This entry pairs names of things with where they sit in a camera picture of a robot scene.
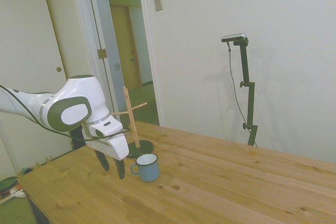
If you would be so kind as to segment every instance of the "black round base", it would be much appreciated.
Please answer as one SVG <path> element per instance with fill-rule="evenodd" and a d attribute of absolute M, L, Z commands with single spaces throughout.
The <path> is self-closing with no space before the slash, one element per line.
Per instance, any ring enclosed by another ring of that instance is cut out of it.
<path fill-rule="evenodd" d="M 137 158 L 142 154 L 151 153 L 154 149 L 154 144 L 148 140 L 139 140 L 140 148 L 135 146 L 135 142 L 128 144 L 130 154 L 127 157 Z"/>

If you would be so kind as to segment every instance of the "wooden door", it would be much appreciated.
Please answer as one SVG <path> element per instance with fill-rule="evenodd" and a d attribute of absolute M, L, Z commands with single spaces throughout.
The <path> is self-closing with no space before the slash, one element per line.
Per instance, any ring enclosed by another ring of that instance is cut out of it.
<path fill-rule="evenodd" d="M 129 9 L 124 6 L 112 6 L 111 14 L 124 84 L 129 90 L 140 88 L 142 81 Z"/>
<path fill-rule="evenodd" d="M 0 6 L 0 83 L 30 93 L 58 92 L 66 77 L 46 0 L 0 0 Z M 0 113 L 0 137 L 15 172 L 71 150 L 70 138 L 19 115 Z"/>

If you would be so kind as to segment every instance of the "white wall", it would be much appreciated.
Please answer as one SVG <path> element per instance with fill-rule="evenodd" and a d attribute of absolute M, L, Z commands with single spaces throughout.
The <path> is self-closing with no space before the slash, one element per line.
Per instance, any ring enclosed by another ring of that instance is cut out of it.
<path fill-rule="evenodd" d="M 16 176 L 16 173 L 0 136 L 0 181 L 11 176 Z"/>
<path fill-rule="evenodd" d="M 142 83 L 153 80 L 141 7 L 130 6 L 132 28 L 137 47 Z"/>
<path fill-rule="evenodd" d="M 162 0 L 148 5 L 164 126 L 240 143 L 223 35 L 246 33 L 259 147 L 336 163 L 335 0 Z M 239 48 L 232 46 L 238 101 Z"/>

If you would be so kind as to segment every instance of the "wall plate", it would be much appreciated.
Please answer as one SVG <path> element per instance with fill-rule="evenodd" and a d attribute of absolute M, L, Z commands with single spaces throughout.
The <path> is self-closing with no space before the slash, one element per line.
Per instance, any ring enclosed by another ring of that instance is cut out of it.
<path fill-rule="evenodd" d="M 163 10 L 162 1 L 161 0 L 154 0 L 154 4 L 155 4 L 155 10 L 157 12 L 160 11 L 160 10 Z"/>

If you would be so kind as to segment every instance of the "enamel mug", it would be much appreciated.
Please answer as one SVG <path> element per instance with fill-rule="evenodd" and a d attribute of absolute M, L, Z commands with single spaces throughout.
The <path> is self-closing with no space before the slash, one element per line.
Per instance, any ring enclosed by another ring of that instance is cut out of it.
<path fill-rule="evenodd" d="M 145 182 L 156 180 L 160 174 L 158 159 L 156 154 L 144 154 L 135 160 L 135 164 L 131 165 L 131 173 L 139 175 L 140 179 Z M 133 171 L 133 167 L 138 167 L 138 172 Z"/>

